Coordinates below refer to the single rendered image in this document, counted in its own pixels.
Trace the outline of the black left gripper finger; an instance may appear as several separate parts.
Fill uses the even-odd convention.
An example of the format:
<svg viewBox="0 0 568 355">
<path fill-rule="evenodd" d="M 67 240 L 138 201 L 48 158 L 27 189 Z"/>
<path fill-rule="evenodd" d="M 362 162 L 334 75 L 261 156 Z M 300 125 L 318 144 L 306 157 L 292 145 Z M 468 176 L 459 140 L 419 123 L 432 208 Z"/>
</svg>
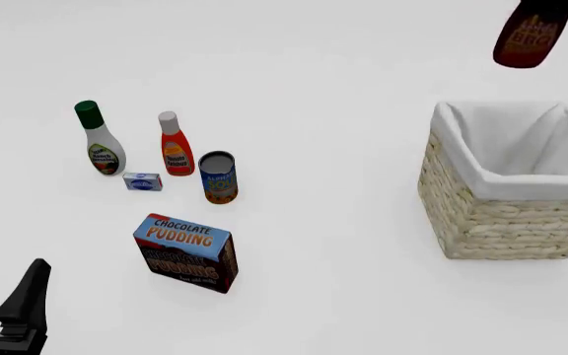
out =
<svg viewBox="0 0 568 355">
<path fill-rule="evenodd" d="M 35 259 L 24 277 L 0 306 L 3 335 L 22 335 L 27 330 L 46 333 L 45 301 L 51 266 Z"/>
</svg>

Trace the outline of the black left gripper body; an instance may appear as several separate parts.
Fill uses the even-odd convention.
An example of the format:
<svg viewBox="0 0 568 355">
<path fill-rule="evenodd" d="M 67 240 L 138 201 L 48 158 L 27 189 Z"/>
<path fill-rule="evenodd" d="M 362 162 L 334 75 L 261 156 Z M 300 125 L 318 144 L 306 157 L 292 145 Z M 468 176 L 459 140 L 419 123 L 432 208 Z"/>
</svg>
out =
<svg viewBox="0 0 568 355">
<path fill-rule="evenodd" d="M 47 339 L 45 322 L 3 322 L 0 355 L 40 355 Z"/>
</svg>

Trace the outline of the dark brown bbq sauce bottle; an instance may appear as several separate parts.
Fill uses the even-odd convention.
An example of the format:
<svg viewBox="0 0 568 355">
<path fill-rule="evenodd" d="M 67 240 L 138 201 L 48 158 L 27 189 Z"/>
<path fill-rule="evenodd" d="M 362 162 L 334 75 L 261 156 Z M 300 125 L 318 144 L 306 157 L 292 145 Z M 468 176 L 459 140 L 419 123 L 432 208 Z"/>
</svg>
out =
<svg viewBox="0 0 568 355">
<path fill-rule="evenodd" d="M 558 0 L 522 0 L 499 34 L 493 60 L 503 67 L 537 67 L 559 40 L 567 22 L 568 13 Z"/>
</svg>

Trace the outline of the white cloth basket liner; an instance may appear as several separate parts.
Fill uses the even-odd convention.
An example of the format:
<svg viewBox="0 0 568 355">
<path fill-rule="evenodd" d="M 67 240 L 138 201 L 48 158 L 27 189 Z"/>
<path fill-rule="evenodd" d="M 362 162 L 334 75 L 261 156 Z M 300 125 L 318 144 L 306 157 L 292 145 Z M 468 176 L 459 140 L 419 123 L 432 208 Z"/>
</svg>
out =
<svg viewBox="0 0 568 355">
<path fill-rule="evenodd" d="M 568 200 L 567 105 L 437 103 L 431 131 L 475 197 Z"/>
</svg>

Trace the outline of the woven wicker basket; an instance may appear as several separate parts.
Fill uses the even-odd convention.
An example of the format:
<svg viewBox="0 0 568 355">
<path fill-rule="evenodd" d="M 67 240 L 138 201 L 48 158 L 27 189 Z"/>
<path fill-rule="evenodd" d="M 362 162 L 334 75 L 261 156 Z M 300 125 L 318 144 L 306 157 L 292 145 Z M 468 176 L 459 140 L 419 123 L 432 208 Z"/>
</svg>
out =
<svg viewBox="0 0 568 355">
<path fill-rule="evenodd" d="M 487 200 L 477 197 L 429 135 L 418 194 L 449 259 L 565 259 L 568 201 Z"/>
</svg>

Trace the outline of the small blue-white cream cheese box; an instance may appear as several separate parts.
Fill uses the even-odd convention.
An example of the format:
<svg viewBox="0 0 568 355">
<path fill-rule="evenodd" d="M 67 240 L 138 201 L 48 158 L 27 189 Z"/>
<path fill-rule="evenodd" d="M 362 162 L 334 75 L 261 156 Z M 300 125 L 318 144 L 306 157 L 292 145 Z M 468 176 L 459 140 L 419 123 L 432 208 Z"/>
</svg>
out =
<svg viewBox="0 0 568 355">
<path fill-rule="evenodd" d="M 159 174 L 124 173 L 122 179 L 128 190 L 162 191 L 163 183 Z"/>
</svg>

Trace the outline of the chocolate pudding box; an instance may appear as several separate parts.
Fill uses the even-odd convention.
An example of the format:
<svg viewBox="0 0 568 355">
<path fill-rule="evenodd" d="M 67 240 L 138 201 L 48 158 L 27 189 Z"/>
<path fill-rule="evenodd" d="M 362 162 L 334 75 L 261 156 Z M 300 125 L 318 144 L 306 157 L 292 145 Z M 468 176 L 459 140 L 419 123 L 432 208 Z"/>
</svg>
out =
<svg viewBox="0 0 568 355">
<path fill-rule="evenodd" d="M 148 215 L 133 233 L 150 271 L 225 294 L 239 274 L 232 233 Z"/>
</svg>

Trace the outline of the white ranch dressing bottle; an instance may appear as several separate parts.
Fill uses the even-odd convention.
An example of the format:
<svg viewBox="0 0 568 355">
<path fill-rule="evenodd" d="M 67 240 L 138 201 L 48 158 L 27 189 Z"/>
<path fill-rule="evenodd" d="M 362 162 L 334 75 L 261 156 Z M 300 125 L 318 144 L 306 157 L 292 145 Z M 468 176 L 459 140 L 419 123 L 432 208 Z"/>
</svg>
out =
<svg viewBox="0 0 568 355">
<path fill-rule="evenodd" d="M 98 104 L 85 100 L 76 103 L 74 109 L 86 132 L 91 164 L 106 177 L 121 174 L 126 165 L 125 151 L 107 128 Z"/>
</svg>

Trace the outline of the red ketchup bottle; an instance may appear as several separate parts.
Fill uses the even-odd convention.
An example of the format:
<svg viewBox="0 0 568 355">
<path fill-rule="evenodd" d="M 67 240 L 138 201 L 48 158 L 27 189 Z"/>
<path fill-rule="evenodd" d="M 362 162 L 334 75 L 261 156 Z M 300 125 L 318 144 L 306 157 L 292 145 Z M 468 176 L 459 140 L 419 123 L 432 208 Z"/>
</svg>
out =
<svg viewBox="0 0 568 355">
<path fill-rule="evenodd" d="M 173 177 L 187 177 L 194 172 L 191 147 L 179 127 L 174 111 L 163 111 L 158 115 L 162 129 L 161 150 L 168 174 Z"/>
</svg>

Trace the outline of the blue alphabet soup can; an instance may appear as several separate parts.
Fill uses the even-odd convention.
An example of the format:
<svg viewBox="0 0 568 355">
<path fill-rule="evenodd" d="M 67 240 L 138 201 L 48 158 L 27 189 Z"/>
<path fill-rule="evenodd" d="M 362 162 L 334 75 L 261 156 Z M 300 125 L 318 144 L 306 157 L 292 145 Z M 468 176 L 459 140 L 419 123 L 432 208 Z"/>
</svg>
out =
<svg viewBox="0 0 568 355">
<path fill-rule="evenodd" d="M 206 153 L 199 159 L 198 168 L 205 197 L 210 203 L 226 204 L 238 196 L 235 159 L 230 153 Z"/>
</svg>

